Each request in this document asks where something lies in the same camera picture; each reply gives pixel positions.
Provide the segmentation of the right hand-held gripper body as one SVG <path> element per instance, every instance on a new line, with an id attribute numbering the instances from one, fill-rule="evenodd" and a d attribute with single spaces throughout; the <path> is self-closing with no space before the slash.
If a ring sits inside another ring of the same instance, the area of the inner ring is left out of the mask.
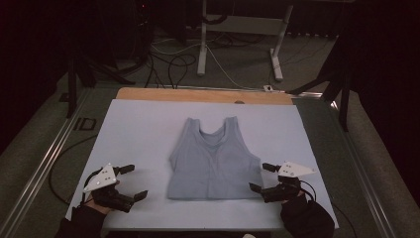
<path id="1" fill-rule="evenodd" d="M 316 191 L 314 187 L 306 182 L 312 191 L 309 192 L 301 187 L 300 177 L 315 174 L 314 169 L 310 169 L 293 162 L 285 162 L 280 165 L 277 173 L 278 185 L 269 188 L 262 188 L 262 199 L 266 202 L 285 201 L 297 196 L 300 192 L 308 195 L 311 200 L 316 200 Z"/>

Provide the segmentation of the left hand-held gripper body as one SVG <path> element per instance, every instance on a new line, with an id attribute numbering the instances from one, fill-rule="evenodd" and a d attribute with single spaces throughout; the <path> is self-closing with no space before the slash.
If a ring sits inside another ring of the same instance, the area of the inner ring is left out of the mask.
<path id="1" fill-rule="evenodd" d="M 93 172 L 86 179 L 83 193 L 92 195 L 95 202 L 101 206 L 128 213 L 135 201 L 132 197 L 123 195 L 116 189 L 118 180 L 113 168 L 111 164 L 108 164 Z"/>

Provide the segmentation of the grey tank top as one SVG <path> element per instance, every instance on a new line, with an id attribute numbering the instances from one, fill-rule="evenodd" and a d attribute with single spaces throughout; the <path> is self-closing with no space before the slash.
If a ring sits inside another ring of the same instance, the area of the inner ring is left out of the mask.
<path id="1" fill-rule="evenodd" d="M 263 183 L 261 159 L 243 139 L 238 119 L 228 117 L 217 131 L 201 130 L 189 118 L 169 157 L 172 177 L 167 197 L 176 200 L 254 199 L 250 185 Z"/>

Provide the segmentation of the person's left hand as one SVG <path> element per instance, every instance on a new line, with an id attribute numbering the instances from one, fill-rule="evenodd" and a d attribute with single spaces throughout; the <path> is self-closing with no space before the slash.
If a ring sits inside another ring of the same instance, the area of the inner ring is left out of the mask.
<path id="1" fill-rule="evenodd" d="M 109 214 L 111 211 L 113 211 L 113 208 L 101 206 L 100 204 L 97 204 L 93 198 L 92 195 L 89 195 L 88 198 L 82 202 L 84 206 L 90 207 L 102 214 Z"/>

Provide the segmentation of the person's right hand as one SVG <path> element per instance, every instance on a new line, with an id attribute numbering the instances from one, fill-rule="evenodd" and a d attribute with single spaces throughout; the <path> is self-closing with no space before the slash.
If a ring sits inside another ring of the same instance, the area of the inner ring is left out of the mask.
<path id="1" fill-rule="evenodd" d="M 281 204 L 280 216 L 287 229 L 308 228 L 317 218 L 316 203 L 298 194 Z"/>

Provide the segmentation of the pale blue table mat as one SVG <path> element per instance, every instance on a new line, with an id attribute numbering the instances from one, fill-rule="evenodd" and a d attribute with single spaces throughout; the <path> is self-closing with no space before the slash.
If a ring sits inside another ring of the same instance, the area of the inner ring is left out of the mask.
<path id="1" fill-rule="evenodd" d="M 313 170 L 303 177 L 318 203 L 333 209 L 300 114 L 294 105 L 168 102 L 115 99 L 102 124 L 83 175 L 111 164 L 135 166 L 120 177 L 126 195 L 146 191 L 130 212 L 114 211 L 107 230 L 276 230 L 281 228 L 277 203 L 262 199 L 180 201 L 167 197 L 172 175 L 169 156 L 189 118 L 213 133 L 227 117 L 237 117 L 249 150 L 265 163 L 292 162 Z"/>

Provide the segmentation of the wooden board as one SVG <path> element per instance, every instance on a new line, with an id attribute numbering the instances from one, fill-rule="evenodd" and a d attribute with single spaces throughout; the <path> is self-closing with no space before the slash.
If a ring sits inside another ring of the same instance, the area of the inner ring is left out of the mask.
<path id="1" fill-rule="evenodd" d="M 291 97 L 280 92 L 252 92 L 235 90 L 162 89 L 123 87 L 117 99 L 188 101 L 236 104 L 292 105 Z"/>

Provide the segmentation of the black tripod stand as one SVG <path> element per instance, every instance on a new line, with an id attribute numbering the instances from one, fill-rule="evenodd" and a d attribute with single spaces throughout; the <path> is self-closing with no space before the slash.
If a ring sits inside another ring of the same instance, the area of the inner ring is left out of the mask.
<path id="1" fill-rule="evenodd" d="M 93 69 L 104 73 L 121 84 L 135 84 L 133 81 L 123 78 L 111 69 L 108 69 L 87 56 L 70 56 L 67 61 L 67 118 L 70 118 L 77 108 L 76 79 L 79 78 L 81 83 L 86 87 L 94 87 L 96 84 L 96 78 L 92 72 Z"/>
<path id="2" fill-rule="evenodd" d="M 341 95 L 339 107 L 339 123 L 345 132 L 348 132 L 347 115 L 349 108 L 349 96 L 351 89 L 351 71 L 347 64 L 328 70 L 326 73 L 318 75 L 314 80 L 303 84 L 295 89 L 288 90 L 291 95 L 300 95 L 306 90 L 313 88 L 324 82 L 328 82 L 327 87 L 321 95 L 325 102 L 333 102 L 338 95 Z"/>

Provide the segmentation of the aluminium floor rail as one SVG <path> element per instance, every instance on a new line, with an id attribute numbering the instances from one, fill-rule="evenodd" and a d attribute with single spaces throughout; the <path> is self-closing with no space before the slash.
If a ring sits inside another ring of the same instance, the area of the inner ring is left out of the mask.
<path id="1" fill-rule="evenodd" d="M 51 171 L 53 163 L 57 159 L 61 149 L 67 141 L 67 138 L 69 137 L 72 128 L 75 125 L 77 118 L 79 117 L 80 111 L 90 94 L 91 89 L 83 89 L 80 93 L 73 114 L 64 121 L 63 125 L 52 141 L 52 144 L 49 146 L 49 149 L 43 156 L 43 159 L 24 186 L 23 191 L 13 206 L 13 209 L 7 215 L 5 222 L 0 226 L 0 238 L 14 237 L 17 229 L 22 223 L 22 220 L 24 219 L 49 172 Z"/>
<path id="2" fill-rule="evenodd" d="M 387 217 L 387 214 L 382 206 L 382 203 L 377 196 L 377 192 L 374 189 L 373 184 L 369 180 L 368 173 L 365 170 L 365 167 L 362 163 L 362 160 L 357 152 L 356 146 L 352 141 L 352 138 L 348 132 L 345 132 L 341 126 L 339 119 L 339 108 L 335 101 L 327 102 L 327 107 L 329 108 L 332 118 L 335 120 L 334 125 L 341 134 L 341 137 L 344 139 L 346 148 L 350 154 L 350 160 L 352 168 L 358 184 L 364 194 L 364 198 L 367 201 L 367 206 L 369 208 L 370 214 L 376 224 L 376 227 L 382 238 L 396 238 L 394 229 L 390 224 L 390 221 Z"/>

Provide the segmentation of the white metal desk frame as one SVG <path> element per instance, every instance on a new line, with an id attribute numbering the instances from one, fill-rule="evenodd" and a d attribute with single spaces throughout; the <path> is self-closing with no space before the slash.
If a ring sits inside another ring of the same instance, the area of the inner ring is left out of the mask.
<path id="1" fill-rule="evenodd" d="M 207 0 L 202 0 L 201 16 L 201 37 L 198 57 L 197 74 L 204 75 L 206 72 L 207 54 L 210 50 L 207 47 L 207 33 L 209 31 L 222 33 L 258 34 L 277 36 L 276 45 L 269 50 L 270 61 L 274 79 L 283 81 L 283 73 L 280 66 L 280 48 L 284 40 L 293 6 L 287 5 L 284 14 L 280 19 L 234 16 L 228 14 L 226 18 L 222 15 L 207 14 Z"/>

